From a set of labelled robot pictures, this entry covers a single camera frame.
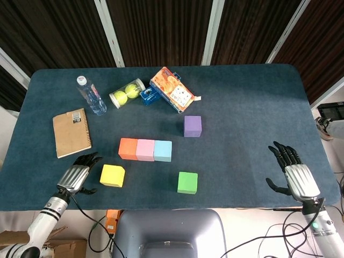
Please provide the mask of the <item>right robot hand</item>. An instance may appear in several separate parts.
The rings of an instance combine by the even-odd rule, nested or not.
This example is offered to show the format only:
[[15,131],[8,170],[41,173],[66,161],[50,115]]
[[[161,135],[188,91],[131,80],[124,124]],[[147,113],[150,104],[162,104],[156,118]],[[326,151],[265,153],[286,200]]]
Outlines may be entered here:
[[287,187],[278,187],[270,178],[266,178],[269,187],[280,194],[292,196],[296,201],[303,203],[315,201],[320,195],[319,187],[308,166],[304,164],[297,151],[277,141],[268,149],[275,156],[287,182]]

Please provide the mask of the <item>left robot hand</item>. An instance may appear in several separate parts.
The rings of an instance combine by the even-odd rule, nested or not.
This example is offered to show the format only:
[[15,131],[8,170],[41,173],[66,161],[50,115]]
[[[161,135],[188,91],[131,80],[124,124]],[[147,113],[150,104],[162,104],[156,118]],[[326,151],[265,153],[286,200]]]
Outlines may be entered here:
[[98,153],[94,152],[79,156],[60,178],[56,187],[59,190],[68,191],[71,195],[78,193],[93,195],[96,193],[96,188],[89,190],[83,185],[93,166],[102,159],[101,156],[97,155]]

